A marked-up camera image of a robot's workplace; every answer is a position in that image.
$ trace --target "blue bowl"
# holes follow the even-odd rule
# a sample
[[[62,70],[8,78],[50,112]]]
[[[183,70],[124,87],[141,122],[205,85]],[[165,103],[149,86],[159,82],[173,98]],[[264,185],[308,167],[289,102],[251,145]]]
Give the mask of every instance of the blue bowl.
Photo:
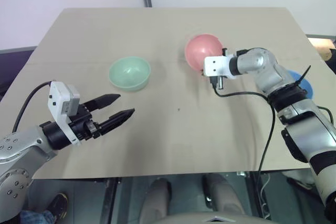
[[[300,79],[301,75],[299,73],[296,73],[295,71],[288,70],[290,75],[297,81]],[[310,85],[309,81],[306,79],[303,79],[300,83],[300,88],[305,89],[307,91],[307,98],[312,99],[313,98],[313,88]]]

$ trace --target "shoe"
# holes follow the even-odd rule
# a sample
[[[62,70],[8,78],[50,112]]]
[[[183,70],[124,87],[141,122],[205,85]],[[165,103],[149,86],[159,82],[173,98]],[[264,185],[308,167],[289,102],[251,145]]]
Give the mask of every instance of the shoe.
[[[59,193],[52,200],[50,205],[47,207],[47,210],[55,216],[55,222],[63,219],[67,215],[68,209],[68,197],[65,194]]]

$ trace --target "black cable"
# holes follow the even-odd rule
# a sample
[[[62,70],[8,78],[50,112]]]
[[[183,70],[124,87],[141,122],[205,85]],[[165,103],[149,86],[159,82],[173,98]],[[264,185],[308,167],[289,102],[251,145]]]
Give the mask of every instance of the black cable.
[[[322,106],[317,106],[320,110],[325,110],[325,111],[327,111],[327,113],[328,113],[328,115],[329,115],[329,118],[330,118],[330,122],[331,122],[331,124],[334,124],[334,117],[332,116],[332,113],[331,113],[331,111],[328,109],[328,108],[326,108],[326,107],[322,107]]]
[[[260,93],[257,93],[257,92],[243,91],[243,92],[234,92],[234,93],[229,93],[229,94],[219,94],[218,91],[217,91],[217,89],[216,89],[216,85],[214,85],[214,84],[213,84],[213,89],[215,91],[215,94],[218,95],[219,97],[232,97],[234,95],[250,94],[250,95],[257,95],[257,96],[263,98],[268,103],[267,97],[264,96],[263,94],[260,94]],[[258,186],[259,186],[260,177],[261,177],[261,169],[263,167],[263,163],[264,163],[264,160],[265,160],[266,152],[267,152],[269,143],[271,141],[272,134],[273,134],[273,131],[274,131],[274,126],[275,126],[275,110],[274,110],[274,108],[273,108],[272,105],[270,105],[270,107],[271,107],[271,110],[272,110],[272,125],[271,125],[271,129],[269,131],[269,135],[268,135],[268,139],[267,139],[267,142],[266,142],[266,146],[264,148],[264,152],[262,153],[263,155],[261,157],[261,161],[259,163],[259,168],[258,168],[257,183],[256,183],[256,193],[257,193],[258,197],[259,197]]]
[[[13,130],[12,130],[12,133],[16,132],[17,131],[17,127],[19,126],[19,122],[22,118],[22,115],[23,113],[25,112],[25,109],[27,108],[28,106],[28,103],[30,102],[30,100],[32,99],[32,97],[34,96],[34,94],[40,90],[41,88],[43,88],[44,86],[46,85],[50,85],[51,84],[51,81],[47,81],[47,82],[44,82],[44,83],[41,83],[39,86],[37,86],[30,94],[29,96],[27,97],[25,103],[22,105],[21,109],[20,109],[20,112],[19,114],[17,115],[17,118],[15,120],[15,123],[14,123],[14,127],[13,127]]]

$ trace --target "beige tabletop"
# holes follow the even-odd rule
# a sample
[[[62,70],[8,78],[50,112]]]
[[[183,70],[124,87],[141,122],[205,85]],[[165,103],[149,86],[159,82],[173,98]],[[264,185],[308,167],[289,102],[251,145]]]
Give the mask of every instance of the beige tabletop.
[[[97,8],[66,9],[57,18],[0,103],[3,135],[29,92],[56,79],[74,84],[85,102],[119,93],[113,105],[93,113],[96,121],[135,108],[132,118],[98,139],[68,146],[35,178],[93,178],[256,170],[271,125],[259,97],[219,98],[206,77],[185,61],[184,47],[201,33],[217,36],[231,52],[263,47],[280,64],[304,72],[316,104],[336,111],[336,78],[284,8]],[[148,60],[149,84],[123,92],[110,84],[117,59]],[[225,91],[255,91],[251,76],[225,81]],[[51,120],[48,89],[29,104],[19,130]],[[306,167],[291,157],[277,121],[264,170]]]

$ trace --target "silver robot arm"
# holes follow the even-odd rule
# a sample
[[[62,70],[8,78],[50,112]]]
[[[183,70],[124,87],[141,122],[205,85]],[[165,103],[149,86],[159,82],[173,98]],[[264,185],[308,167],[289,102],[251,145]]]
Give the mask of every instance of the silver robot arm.
[[[204,75],[218,78],[217,87],[223,88],[223,77],[234,79],[240,74],[251,74],[256,86],[278,112],[285,125],[281,135],[292,156],[309,163],[316,187],[326,206],[325,215],[331,221],[336,211],[336,129],[321,113],[305,90],[290,73],[278,65],[275,56],[263,48],[238,51],[236,55],[207,57]]]
[[[48,107],[55,122],[14,132],[0,140],[0,223],[19,214],[33,175],[58,150],[105,135],[133,114],[134,109],[130,109],[100,124],[92,120],[91,111],[109,106],[118,97],[106,94],[79,104],[79,93],[73,86],[62,82],[50,84]]]

